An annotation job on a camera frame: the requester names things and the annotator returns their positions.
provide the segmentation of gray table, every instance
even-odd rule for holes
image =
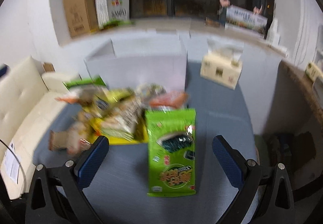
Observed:
[[[104,223],[216,223],[237,193],[212,152],[212,139],[223,135],[246,158],[256,160],[255,142],[248,110],[239,86],[230,90],[200,77],[201,63],[189,62],[189,107],[196,109],[196,189],[192,196],[148,197],[146,144],[111,146],[109,153],[84,194]],[[52,124],[65,130],[79,106],[70,105]],[[34,153],[34,164],[56,167],[69,159],[65,151],[47,149],[49,132]],[[256,209],[257,197],[246,215]]]

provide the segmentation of blue gripper pad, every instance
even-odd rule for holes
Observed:
[[[74,168],[74,174],[77,176],[77,184],[80,189],[91,184],[108,151],[109,140],[104,136],[99,136],[93,145],[82,153]]]
[[[241,189],[244,184],[243,171],[238,166],[238,163],[233,158],[233,154],[224,146],[222,141],[218,136],[213,138],[212,150],[216,158],[218,159],[223,171],[227,175],[230,184],[233,187]]]

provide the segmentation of black cable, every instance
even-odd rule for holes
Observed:
[[[22,175],[23,175],[23,178],[24,178],[24,188],[23,188],[24,192],[23,193],[25,193],[26,192],[26,185],[27,185],[26,183],[27,183],[27,180],[26,180],[26,175],[25,175],[24,169],[22,168],[22,165],[20,164],[20,161],[17,158],[17,156],[14,154],[14,152],[1,139],[0,139],[0,142],[2,144],[4,144],[7,149],[10,150],[10,152],[14,155],[15,159],[17,160],[17,162],[19,164],[19,167],[21,169],[21,172],[22,172]]]

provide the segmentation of metal screw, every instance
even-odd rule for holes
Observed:
[[[66,161],[65,166],[71,167],[74,164],[73,160]]]
[[[249,166],[255,166],[256,165],[256,162],[254,160],[252,160],[252,159],[249,159],[247,161],[247,163],[248,163]]]
[[[42,170],[42,169],[43,169],[43,167],[44,167],[44,166],[43,166],[42,164],[39,164],[39,165],[36,167],[36,170],[37,170],[37,171],[40,171],[40,170]]]
[[[285,169],[285,165],[284,165],[283,163],[279,163],[279,164],[278,164],[278,168],[279,168],[279,169]]]

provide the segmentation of sofa armrest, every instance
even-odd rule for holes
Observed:
[[[42,74],[42,79],[49,91],[58,93],[67,93],[68,89],[63,82],[69,82],[71,80],[80,79],[79,74],[64,74],[56,72],[46,72]]]

